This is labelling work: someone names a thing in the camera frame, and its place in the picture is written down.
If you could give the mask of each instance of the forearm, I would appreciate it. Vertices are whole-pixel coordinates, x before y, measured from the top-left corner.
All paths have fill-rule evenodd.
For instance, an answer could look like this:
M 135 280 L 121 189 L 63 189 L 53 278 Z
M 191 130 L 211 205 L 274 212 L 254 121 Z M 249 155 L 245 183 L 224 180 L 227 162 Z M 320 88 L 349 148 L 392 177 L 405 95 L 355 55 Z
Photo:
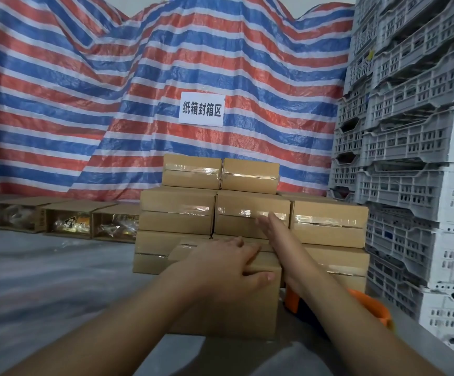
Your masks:
M 390 333 L 335 279 L 309 262 L 303 298 L 354 374 L 443 375 L 405 342 Z
M 180 267 L 53 342 L 6 376 L 132 375 L 168 328 L 195 300 L 197 290 Z

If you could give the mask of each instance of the table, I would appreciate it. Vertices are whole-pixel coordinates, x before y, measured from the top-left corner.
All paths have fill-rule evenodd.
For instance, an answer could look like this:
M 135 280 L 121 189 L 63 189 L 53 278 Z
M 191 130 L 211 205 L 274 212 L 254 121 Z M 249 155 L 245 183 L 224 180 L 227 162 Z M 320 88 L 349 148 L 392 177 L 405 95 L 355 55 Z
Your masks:
M 132 260 L 131 244 L 0 231 L 0 373 L 149 282 Z M 454 376 L 454 352 L 386 304 L 397 334 Z M 136 375 L 348 374 L 331 343 L 282 307 L 276 337 L 166 335 Z

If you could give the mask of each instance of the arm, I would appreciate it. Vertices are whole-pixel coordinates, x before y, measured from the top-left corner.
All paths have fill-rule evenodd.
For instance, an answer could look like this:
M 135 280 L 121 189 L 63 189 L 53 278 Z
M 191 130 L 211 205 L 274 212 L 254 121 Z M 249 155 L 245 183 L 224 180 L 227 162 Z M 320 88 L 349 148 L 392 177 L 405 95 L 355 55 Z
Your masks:
M 309 305 L 356 375 L 443 376 L 439 370 L 387 330 L 305 251 L 274 215 L 258 220 L 285 270 L 285 281 Z
M 203 298 L 232 300 L 257 290 L 274 274 L 243 276 L 258 247 L 241 239 L 211 241 L 168 267 L 145 289 L 6 371 L 5 376 L 132 375 L 172 323 Z

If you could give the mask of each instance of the right hand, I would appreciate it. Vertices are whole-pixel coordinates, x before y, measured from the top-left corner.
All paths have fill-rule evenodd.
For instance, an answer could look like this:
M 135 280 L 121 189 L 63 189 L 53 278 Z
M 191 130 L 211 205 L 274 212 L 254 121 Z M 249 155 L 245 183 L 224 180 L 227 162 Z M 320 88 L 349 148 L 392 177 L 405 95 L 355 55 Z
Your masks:
M 284 269 L 285 282 L 297 294 L 303 295 L 306 278 L 309 272 L 318 271 L 318 264 L 274 213 L 258 217 L 257 225 L 278 255 Z

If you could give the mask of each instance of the red blue white striped tarp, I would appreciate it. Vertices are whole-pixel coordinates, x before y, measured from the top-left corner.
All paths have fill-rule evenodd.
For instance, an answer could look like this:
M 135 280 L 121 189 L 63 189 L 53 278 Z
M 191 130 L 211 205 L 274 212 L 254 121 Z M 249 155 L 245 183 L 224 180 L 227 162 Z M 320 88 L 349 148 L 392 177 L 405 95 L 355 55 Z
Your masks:
M 353 9 L 174 0 L 0 0 L 0 192 L 137 199 L 162 154 L 281 164 L 324 193 Z M 178 124 L 182 91 L 226 95 L 223 127 Z

